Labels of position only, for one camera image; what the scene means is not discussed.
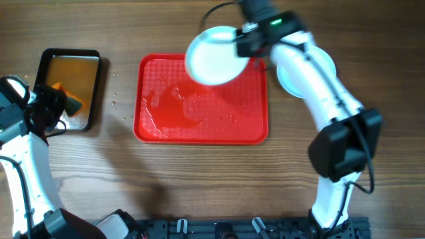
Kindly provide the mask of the orange green sponge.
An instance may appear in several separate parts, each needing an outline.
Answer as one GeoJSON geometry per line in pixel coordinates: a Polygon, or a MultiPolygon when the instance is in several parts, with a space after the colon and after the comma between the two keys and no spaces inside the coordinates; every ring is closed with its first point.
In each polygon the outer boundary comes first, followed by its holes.
{"type": "Polygon", "coordinates": [[[73,118],[80,114],[83,109],[86,107],[86,103],[68,91],[61,83],[53,84],[52,87],[56,90],[59,90],[66,95],[64,111],[66,115],[70,118],[73,118]]]}

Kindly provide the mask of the white plate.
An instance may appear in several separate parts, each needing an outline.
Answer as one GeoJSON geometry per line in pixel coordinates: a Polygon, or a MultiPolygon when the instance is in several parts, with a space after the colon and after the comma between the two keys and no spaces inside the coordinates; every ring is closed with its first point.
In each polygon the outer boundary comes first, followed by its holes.
{"type": "Polygon", "coordinates": [[[247,67],[249,58],[236,53],[236,28],[217,26],[197,35],[185,53],[185,70],[205,86],[230,82],[247,67]]]}
{"type": "MultiPolygon", "coordinates": [[[[337,75],[337,68],[333,59],[323,49],[314,46],[313,49],[310,50],[310,53],[314,56],[320,57],[320,64],[326,63],[328,69],[330,69],[335,76],[337,75]]],[[[303,99],[301,91],[296,87],[293,78],[284,66],[277,65],[276,76],[278,82],[287,93],[303,99]]]]}

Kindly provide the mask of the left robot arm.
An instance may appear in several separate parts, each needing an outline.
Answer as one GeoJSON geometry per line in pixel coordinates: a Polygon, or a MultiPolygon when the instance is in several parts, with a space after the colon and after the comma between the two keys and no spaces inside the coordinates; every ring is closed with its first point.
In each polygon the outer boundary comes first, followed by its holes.
{"type": "Polygon", "coordinates": [[[17,76],[1,77],[1,164],[13,203],[14,238],[145,238],[143,226],[122,210],[96,224],[64,209],[48,161],[48,139],[62,114],[85,103],[62,84],[30,90],[17,76]]]}

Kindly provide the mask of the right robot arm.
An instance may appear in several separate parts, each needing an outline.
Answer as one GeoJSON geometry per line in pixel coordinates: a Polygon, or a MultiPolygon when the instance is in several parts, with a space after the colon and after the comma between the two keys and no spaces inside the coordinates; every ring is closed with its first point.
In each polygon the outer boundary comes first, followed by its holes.
{"type": "Polygon", "coordinates": [[[312,33],[293,11],[278,11],[271,1],[239,1],[247,23],[236,32],[238,56],[268,56],[287,71],[300,91],[318,134],[308,157],[319,174],[309,211],[311,238],[330,238],[348,229],[352,190],[375,189],[373,157],[383,117],[365,109],[344,87],[312,33]]]}

